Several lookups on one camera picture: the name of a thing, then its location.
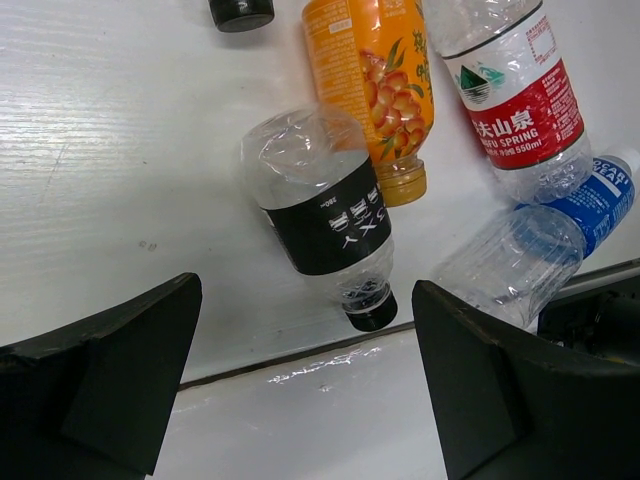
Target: red label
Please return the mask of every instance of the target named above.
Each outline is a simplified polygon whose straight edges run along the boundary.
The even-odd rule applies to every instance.
[[[491,161],[503,170],[550,160],[584,133],[562,60],[509,101],[469,115]]]

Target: empty bottle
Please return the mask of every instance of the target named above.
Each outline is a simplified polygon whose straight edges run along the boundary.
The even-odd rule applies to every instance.
[[[570,196],[522,205],[486,225],[436,270],[436,283],[526,329],[629,212],[638,180],[640,153],[610,150]]]
[[[506,192],[548,203],[582,185],[591,146],[542,2],[425,0],[425,18]]]
[[[242,162],[307,284],[340,303],[358,330],[391,323],[391,222],[358,121],[326,105],[283,113],[243,138]]]

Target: orange bottle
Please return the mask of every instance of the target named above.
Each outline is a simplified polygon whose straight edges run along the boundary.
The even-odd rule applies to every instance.
[[[387,206],[417,200],[434,118],[421,0],[312,0],[302,21],[318,97],[362,124]]]

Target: blue label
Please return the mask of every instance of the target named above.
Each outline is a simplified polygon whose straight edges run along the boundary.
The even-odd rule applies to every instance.
[[[546,206],[568,215],[580,227],[587,244],[584,254],[587,258],[629,213],[634,198],[635,188],[629,174],[609,160],[596,158],[593,174],[584,185]]]

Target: white surface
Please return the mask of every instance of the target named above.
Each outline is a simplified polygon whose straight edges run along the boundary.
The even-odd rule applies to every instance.
[[[154,480],[445,480],[415,332],[180,393]]]
[[[206,0],[0,0],[0,343],[184,271],[204,284],[185,380],[356,332],[306,290],[237,184],[238,142],[313,99],[299,22],[223,35]],[[594,147],[640,147],[640,3],[549,0]],[[419,278],[505,206],[440,61],[427,195],[391,213],[397,322]],[[635,209],[584,271],[640,257]]]

